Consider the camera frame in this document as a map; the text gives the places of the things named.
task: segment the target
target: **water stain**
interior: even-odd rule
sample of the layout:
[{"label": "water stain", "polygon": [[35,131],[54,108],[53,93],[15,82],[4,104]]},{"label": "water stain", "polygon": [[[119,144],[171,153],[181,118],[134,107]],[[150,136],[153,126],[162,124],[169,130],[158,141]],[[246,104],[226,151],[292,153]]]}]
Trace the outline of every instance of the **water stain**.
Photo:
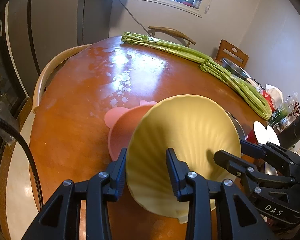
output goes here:
[{"label": "water stain", "polygon": [[118,90],[119,85],[120,81],[114,81],[112,83],[100,86],[99,90],[97,91],[97,94],[99,94],[99,99],[103,100],[107,97],[113,97],[113,93]]},{"label": "water stain", "polygon": [[127,51],[127,54],[130,55],[132,58],[136,56],[134,51]]},{"label": "water stain", "polygon": [[103,52],[113,52],[113,51],[115,51],[115,48],[109,48],[109,49],[103,49],[102,50]]},{"label": "water stain", "polygon": [[115,98],[113,98],[113,99],[110,100],[110,105],[111,105],[112,107],[115,107],[117,103],[118,103],[118,101],[117,101],[117,99],[115,99]]},{"label": "water stain", "polygon": [[90,116],[94,116],[94,117],[98,117],[96,114],[94,114],[93,112],[90,112]]},{"label": "water stain", "polygon": [[123,71],[121,74],[117,74],[113,80],[127,81],[129,80],[129,73],[127,71]]}]

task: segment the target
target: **yellow bowl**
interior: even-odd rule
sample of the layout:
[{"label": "yellow bowl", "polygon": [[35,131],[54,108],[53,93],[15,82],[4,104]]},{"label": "yellow bowl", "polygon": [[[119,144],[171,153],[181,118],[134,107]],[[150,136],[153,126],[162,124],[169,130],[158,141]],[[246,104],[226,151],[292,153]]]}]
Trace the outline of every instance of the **yellow bowl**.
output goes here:
[{"label": "yellow bowl", "polygon": [[[216,102],[198,95],[179,95],[153,106],[135,129],[126,159],[127,184],[135,201],[146,210],[187,222],[189,203],[173,195],[165,152],[206,179],[222,181],[235,176],[214,163],[225,150],[241,157],[239,136],[228,114]],[[211,210],[215,208],[210,201]]]}]

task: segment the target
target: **screw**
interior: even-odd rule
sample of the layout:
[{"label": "screw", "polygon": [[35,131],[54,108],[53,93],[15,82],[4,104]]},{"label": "screw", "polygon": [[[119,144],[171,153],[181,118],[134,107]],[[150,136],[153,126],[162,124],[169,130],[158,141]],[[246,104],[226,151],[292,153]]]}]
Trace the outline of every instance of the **screw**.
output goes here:
[{"label": "screw", "polygon": [[99,172],[98,176],[99,176],[100,178],[106,178],[106,177],[108,177],[108,173],[105,172],[105,171],[102,171],[102,172]]},{"label": "screw", "polygon": [[259,188],[259,187],[255,187],[253,190],[254,190],[254,192],[257,193],[257,194],[260,194],[260,193],[261,193],[261,188]]},{"label": "screw", "polygon": [[226,186],[228,186],[228,187],[232,186],[232,184],[233,184],[232,180],[230,180],[230,179],[225,179],[225,180],[223,181],[223,183],[224,183]]},{"label": "screw", "polygon": [[72,183],[72,181],[70,179],[66,179],[63,181],[62,184],[63,184],[63,186],[69,186],[69,185],[71,185],[71,183]]},{"label": "screw", "polygon": [[194,171],[189,171],[188,172],[188,177],[195,178],[196,176],[197,176],[197,174]]}]

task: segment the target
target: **wooden table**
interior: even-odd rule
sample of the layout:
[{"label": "wooden table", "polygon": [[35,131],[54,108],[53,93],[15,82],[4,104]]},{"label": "wooden table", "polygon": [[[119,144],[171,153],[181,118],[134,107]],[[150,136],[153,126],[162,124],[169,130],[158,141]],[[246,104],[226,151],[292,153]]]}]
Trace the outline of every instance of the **wooden table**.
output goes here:
[{"label": "wooden table", "polygon": [[[179,94],[211,98],[230,112],[247,134],[262,119],[227,85],[202,72],[198,64],[120,37],[100,41],[70,58],[43,95],[30,139],[46,202],[65,179],[90,179],[111,161],[104,123],[116,106],[132,108],[140,100],[159,102]],[[127,188],[109,203],[114,240],[183,240],[186,224],[144,210]],[[213,213],[213,227],[216,226]],[[82,212],[81,238],[85,215]]]}]

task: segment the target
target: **floor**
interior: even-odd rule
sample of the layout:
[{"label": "floor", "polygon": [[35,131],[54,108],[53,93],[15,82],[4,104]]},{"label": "floor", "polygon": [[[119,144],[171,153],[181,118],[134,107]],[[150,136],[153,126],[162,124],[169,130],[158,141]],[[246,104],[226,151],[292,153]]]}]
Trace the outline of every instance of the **floor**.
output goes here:
[{"label": "floor", "polygon": [[[34,114],[31,112],[21,130],[29,144]],[[38,210],[32,194],[29,162],[17,143],[12,154],[6,193],[7,221],[11,240],[20,240],[37,215]]]}]

